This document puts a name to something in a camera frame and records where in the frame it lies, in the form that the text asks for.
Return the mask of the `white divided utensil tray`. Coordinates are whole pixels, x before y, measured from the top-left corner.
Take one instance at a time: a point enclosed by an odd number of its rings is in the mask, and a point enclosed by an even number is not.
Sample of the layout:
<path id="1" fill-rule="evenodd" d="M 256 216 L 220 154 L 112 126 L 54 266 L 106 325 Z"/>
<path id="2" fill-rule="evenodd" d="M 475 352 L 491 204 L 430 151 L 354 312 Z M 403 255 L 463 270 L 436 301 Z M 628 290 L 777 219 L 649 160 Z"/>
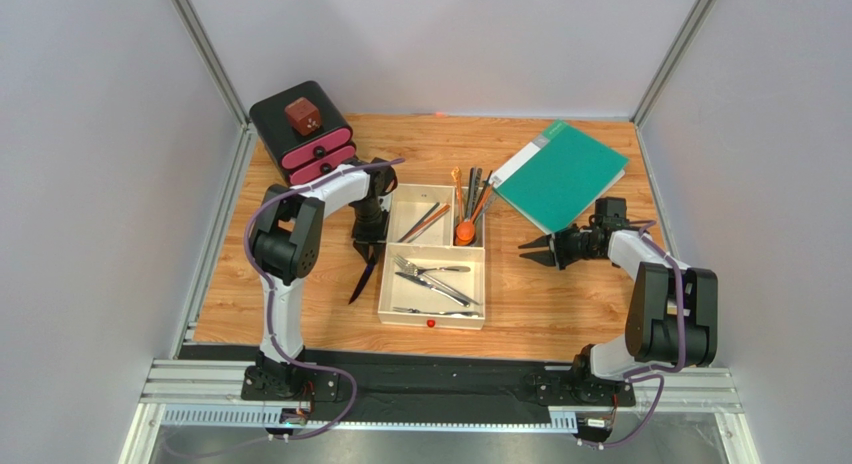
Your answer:
<path id="1" fill-rule="evenodd" d="M 415 239 L 397 243 L 436 202 L 440 207 L 449 204 L 451 209 L 436 223 Z M 486 250 L 484 224 L 477 223 L 478 237 L 469 246 L 456 246 L 454 233 L 457 225 L 457 208 L 454 186 L 401 184 L 390 200 L 390 228 L 384 257 L 378 304 L 379 320 L 383 324 L 429 328 L 427 321 L 436 322 L 429 329 L 480 330 L 486 321 Z M 422 267 L 468 266 L 470 273 L 451 274 L 436 272 L 434 277 L 452 285 L 480 302 L 480 305 L 463 307 L 455 301 L 409 282 L 395 275 L 398 267 L 392 257 L 401 255 Z M 430 316 L 393 312 L 393 307 L 417 308 L 424 311 L 476 311 L 479 318 Z"/>

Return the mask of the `gold ornate spoon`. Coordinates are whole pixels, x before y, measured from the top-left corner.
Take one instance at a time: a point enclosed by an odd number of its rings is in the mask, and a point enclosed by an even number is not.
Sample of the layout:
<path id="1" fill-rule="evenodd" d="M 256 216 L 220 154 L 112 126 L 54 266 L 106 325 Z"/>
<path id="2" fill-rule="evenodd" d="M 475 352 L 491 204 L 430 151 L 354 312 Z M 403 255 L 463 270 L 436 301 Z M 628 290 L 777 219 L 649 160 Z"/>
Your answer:
<path id="1" fill-rule="evenodd" d="M 455 188 L 455 196 L 456 196 L 456 208 L 457 208 L 457 223 L 460 224 L 464 221 L 465 215 L 465 195 L 463 191 L 462 185 L 462 176 L 461 169 L 456 166 L 451 171 L 451 177 L 453 180 L 454 188 Z"/>

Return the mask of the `aluminium frame rail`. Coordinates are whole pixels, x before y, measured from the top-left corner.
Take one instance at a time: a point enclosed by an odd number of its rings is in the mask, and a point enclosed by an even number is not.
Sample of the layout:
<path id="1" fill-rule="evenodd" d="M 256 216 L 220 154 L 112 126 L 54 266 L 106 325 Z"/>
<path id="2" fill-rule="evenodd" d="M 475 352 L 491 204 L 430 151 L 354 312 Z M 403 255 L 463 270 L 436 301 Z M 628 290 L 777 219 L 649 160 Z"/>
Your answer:
<path id="1" fill-rule="evenodd" d="M 640 426 L 664 414 L 715 417 L 726 456 L 759 457 L 730 372 L 687 368 L 628 380 L 585 375 L 565 362 L 312 351 L 305 363 L 157 359 L 122 450 L 125 463 L 153 454 L 169 421 L 260 428 L 266 440 L 304 440 L 336 429 L 568 433 L 596 452 L 620 419 Z"/>

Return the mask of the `orange chopstick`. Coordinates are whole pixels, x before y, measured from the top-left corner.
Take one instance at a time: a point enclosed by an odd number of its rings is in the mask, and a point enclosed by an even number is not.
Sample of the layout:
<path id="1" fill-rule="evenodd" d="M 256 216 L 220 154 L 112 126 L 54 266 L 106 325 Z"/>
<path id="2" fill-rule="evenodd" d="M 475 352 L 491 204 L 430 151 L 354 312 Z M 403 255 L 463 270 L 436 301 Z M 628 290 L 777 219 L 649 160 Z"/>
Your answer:
<path id="1" fill-rule="evenodd" d="M 438 208 L 436 212 L 434 212 L 424 224 L 422 224 L 412 236 L 405 240 L 405 242 L 409 242 L 415 239 L 417 236 L 421 235 L 428 227 L 436 223 L 439 219 L 441 219 L 449 210 L 451 206 L 449 204 L 444 204 L 442 207 Z"/>

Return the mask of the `black spoon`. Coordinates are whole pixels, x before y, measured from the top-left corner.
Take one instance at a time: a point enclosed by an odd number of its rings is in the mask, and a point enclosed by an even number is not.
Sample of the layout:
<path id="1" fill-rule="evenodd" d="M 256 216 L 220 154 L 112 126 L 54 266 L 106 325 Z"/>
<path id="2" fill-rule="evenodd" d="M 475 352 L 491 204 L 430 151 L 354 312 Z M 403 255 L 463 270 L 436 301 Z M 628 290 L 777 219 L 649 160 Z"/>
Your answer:
<path id="1" fill-rule="evenodd" d="M 480 184 L 482 169 L 474 167 L 471 169 L 470 181 L 468 186 L 468 197 L 465 217 L 470 219 L 473 215 L 474 207 L 477 202 L 478 188 Z"/>

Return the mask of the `brown cube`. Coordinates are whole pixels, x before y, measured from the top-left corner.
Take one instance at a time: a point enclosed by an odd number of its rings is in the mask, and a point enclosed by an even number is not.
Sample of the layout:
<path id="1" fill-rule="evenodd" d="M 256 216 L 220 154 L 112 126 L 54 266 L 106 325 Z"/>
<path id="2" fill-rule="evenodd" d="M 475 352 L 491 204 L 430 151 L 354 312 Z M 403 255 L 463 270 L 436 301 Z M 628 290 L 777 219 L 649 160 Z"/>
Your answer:
<path id="1" fill-rule="evenodd" d="M 286 105 L 284 112 L 291 127 L 301 136 L 308 136 L 323 125 L 320 110 L 305 97 Z"/>

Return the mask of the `blue-grey chopstick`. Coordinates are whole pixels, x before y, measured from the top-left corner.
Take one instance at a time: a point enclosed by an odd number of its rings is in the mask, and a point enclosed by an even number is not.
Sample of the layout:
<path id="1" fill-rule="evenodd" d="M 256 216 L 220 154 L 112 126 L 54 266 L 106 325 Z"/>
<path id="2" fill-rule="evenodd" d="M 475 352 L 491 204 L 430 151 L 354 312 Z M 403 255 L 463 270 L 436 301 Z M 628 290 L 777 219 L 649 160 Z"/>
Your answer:
<path id="1" fill-rule="evenodd" d="M 427 211 L 427 212 L 426 212 L 426 213 L 425 213 L 422 217 L 420 217 L 420 218 L 419 218 L 419 219 L 415 222 L 415 224 L 414 224 L 414 225 L 413 225 L 413 226 L 412 226 L 412 227 L 411 227 L 408 231 L 406 231 L 406 232 L 405 232 L 405 233 L 404 233 L 404 234 L 403 234 L 403 235 L 402 235 L 402 236 L 401 236 L 401 237 L 400 237 L 400 238 L 399 238 L 396 242 L 397 242 L 397 243 L 403 243 L 403 242 L 405 242 L 405 240 L 406 240 L 406 239 L 408 239 L 410 236 L 412 236 L 412 235 L 414 234 L 414 232 L 415 232 L 415 231 L 416 231 L 416 230 L 417 230 L 417 229 L 418 229 L 418 228 L 419 228 L 422 224 L 424 224 L 424 223 L 425 223 L 425 221 L 426 221 L 426 220 L 427 220 L 427 219 L 428 219 L 428 218 L 429 218 L 429 217 L 430 217 L 430 216 L 431 216 L 434 212 L 436 212 L 436 210 L 439 208 L 440 204 L 441 204 L 440 202 L 436 202 L 434 205 L 432 205 L 432 207 L 431 207 L 431 208 L 429 208 L 429 210 L 428 210 L 428 211 Z"/>

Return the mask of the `green notebook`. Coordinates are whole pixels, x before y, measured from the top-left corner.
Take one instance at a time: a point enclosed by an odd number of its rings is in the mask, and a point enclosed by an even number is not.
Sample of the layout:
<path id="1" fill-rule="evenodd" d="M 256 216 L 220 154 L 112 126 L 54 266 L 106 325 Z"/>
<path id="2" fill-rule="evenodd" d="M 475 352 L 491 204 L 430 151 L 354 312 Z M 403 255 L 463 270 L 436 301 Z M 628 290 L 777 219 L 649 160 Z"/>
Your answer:
<path id="1" fill-rule="evenodd" d="M 625 174 L 629 159 L 563 120 L 493 172 L 496 194 L 545 234 L 572 224 Z"/>

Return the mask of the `blue serrated knife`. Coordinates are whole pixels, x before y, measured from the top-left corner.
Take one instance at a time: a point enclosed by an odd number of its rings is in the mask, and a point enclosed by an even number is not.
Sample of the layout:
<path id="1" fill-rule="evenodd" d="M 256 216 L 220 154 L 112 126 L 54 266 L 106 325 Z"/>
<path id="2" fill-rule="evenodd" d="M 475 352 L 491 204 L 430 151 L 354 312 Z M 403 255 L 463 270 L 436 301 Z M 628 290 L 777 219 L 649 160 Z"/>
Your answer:
<path id="1" fill-rule="evenodd" d="M 359 280 L 358 280 L 358 282 L 357 282 L 357 284 L 356 284 L 356 286 L 355 286 L 355 288 L 354 288 L 354 290 L 353 290 L 353 292 L 352 292 L 352 294 L 351 294 L 351 296 L 348 300 L 349 305 L 353 304 L 359 298 L 359 296 L 362 294 L 362 292 L 363 292 L 364 288 L 366 287 L 370 277 L 372 276 L 372 273 L 375 269 L 375 265 L 376 265 L 376 261 L 374 259 L 370 259 L 367 262 L 365 269 L 362 272 L 362 274 L 361 274 L 361 276 L 360 276 L 360 278 L 359 278 Z"/>

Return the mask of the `silver table knife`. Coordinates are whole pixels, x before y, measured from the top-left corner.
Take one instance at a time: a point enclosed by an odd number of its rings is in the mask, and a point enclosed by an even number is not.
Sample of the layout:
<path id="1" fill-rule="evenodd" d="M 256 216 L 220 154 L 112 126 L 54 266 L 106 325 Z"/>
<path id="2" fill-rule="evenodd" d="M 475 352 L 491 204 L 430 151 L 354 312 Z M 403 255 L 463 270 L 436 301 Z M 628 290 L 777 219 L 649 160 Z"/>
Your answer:
<path id="1" fill-rule="evenodd" d="M 425 279 L 422 279 L 420 277 L 415 277 L 413 275 L 405 274 L 401 271 L 396 271 L 395 275 L 402 277 L 403 279 L 405 279 L 409 282 L 412 282 L 414 284 L 425 287 L 425 288 L 427 288 L 431 291 L 437 292 L 438 294 L 441 294 L 442 296 L 447 297 L 447 298 L 455 301 L 456 303 L 458 303 L 459 305 L 461 305 L 463 307 L 470 307 L 472 305 L 472 302 L 469 301 L 468 299 L 461 297 L 460 295 L 458 295 L 456 293 L 448 291 L 448 290 L 446 290 L 446 289 L 444 289 L 444 288 L 442 288 L 442 287 L 440 287 L 436 284 L 430 283 L 430 282 L 428 282 Z"/>

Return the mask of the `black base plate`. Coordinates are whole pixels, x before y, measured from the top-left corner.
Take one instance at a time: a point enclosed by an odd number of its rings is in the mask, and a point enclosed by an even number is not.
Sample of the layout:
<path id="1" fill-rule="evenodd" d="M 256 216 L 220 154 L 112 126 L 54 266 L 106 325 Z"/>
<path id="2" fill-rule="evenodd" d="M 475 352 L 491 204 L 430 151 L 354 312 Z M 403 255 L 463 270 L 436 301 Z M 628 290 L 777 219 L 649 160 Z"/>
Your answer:
<path id="1" fill-rule="evenodd" d="M 239 395 L 248 401 L 296 401 L 312 417 L 346 422 L 426 424 L 543 424 L 551 406 L 633 408 L 623 383 L 582 377 L 567 363 L 469 357 L 381 354 L 308 349 L 310 370 L 300 390 L 287 394 L 268 381 L 253 384 L 259 349 L 194 345 L 181 360 L 235 361 Z"/>

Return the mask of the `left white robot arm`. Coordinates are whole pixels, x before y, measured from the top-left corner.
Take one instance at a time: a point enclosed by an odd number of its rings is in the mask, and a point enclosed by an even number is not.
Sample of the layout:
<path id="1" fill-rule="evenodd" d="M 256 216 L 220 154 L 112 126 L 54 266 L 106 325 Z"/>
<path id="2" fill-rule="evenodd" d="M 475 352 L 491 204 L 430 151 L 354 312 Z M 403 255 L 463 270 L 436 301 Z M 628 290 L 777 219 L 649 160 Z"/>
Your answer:
<path id="1" fill-rule="evenodd" d="M 343 207 L 353 209 L 353 246 L 366 264 L 356 289 L 363 290 L 385 253 L 389 211 L 384 203 L 398 185 L 394 168 L 400 162 L 354 159 L 309 183 L 267 189 L 243 236 L 244 252 L 265 293 L 255 386 L 268 381 L 287 394 L 300 390 L 313 368 L 298 359 L 304 350 L 304 281 L 318 262 L 324 220 Z"/>

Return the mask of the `silver fork front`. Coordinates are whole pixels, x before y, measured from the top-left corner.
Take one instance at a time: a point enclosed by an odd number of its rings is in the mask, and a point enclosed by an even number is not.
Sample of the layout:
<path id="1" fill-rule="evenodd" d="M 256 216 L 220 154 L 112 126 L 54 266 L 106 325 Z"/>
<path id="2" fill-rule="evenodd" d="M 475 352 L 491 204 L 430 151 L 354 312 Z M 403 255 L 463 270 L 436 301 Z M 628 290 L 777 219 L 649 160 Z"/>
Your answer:
<path id="1" fill-rule="evenodd" d="M 464 317 L 464 318 L 479 318 L 483 317 L 481 313 L 476 311 L 424 311 L 417 308 L 406 308 L 406 307 L 393 307 L 393 312 L 397 313 L 405 313 L 405 314 L 420 314 L 420 315 L 430 315 L 430 316 L 451 316 L 451 317 Z"/>

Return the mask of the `silver fork diagonal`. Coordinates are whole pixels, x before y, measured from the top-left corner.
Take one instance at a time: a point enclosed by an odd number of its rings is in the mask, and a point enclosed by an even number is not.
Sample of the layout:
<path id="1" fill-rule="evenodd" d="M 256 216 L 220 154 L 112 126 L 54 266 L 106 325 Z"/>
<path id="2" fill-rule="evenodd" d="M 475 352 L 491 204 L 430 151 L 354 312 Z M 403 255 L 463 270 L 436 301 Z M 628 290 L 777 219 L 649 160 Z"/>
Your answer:
<path id="1" fill-rule="evenodd" d="M 392 257 L 392 260 L 393 260 L 394 264 L 398 267 L 398 271 L 401 271 L 405 274 L 407 274 L 404 271 L 405 266 L 411 266 L 411 265 L 419 266 L 419 265 L 409 261 L 408 259 L 402 257 L 401 255 L 394 255 Z M 437 277 L 434 277 L 433 276 L 434 273 L 436 273 L 436 272 L 428 272 L 428 273 L 425 273 L 425 274 L 422 274 L 422 275 L 417 275 L 417 276 L 413 275 L 413 276 L 420 277 L 420 278 L 425 279 L 426 281 L 428 281 L 430 283 L 436 284 L 436 285 L 438 285 L 438 286 L 440 286 L 440 287 L 442 287 L 442 288 L 444 288 L 448 291 L 456 293 L 456 294 L 460 295 L 461 297 L 464 297 L 464 298 L 468 299 L 469 301 L 471 301 L 472 305 L 476 305 L 476 306 L 480 305 L 479 301 L 473 299 L 472 297 L 468 296 L 467 294 L 463 293 L 462 291 L 453 287 L 452 285 L 438 279 Z"/>

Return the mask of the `silver fork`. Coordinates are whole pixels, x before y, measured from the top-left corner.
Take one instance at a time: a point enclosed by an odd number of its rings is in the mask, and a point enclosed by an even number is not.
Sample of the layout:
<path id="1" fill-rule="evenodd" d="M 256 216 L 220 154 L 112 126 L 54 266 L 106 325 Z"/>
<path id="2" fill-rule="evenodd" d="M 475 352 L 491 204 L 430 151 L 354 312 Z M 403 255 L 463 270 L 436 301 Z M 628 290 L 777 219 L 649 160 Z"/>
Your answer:
<path id="1" fill-rule="evenodd" d="M 430 315 L 430 316 L 451 316 L 451 317 L 464 317 L 464 318 L 479 318 L 483 317 L 481 313 L 476 311 L 424 311 L 417 308 L 406 308 L 406 307 L 393 307 L 393 312 L 397 313 L 405 313 L 405 314 L 420 314 L 420 315 Z"/>
<path id="2" fill-rule="evenodd" d="M 467 273 L 471 271 L 468 266 L 439 266 L 439 267 L 420 267 L 416 265 L 405 266 L 404 271 L 410 275 L 422 275 L 428 272 L 455 272 Z"/>

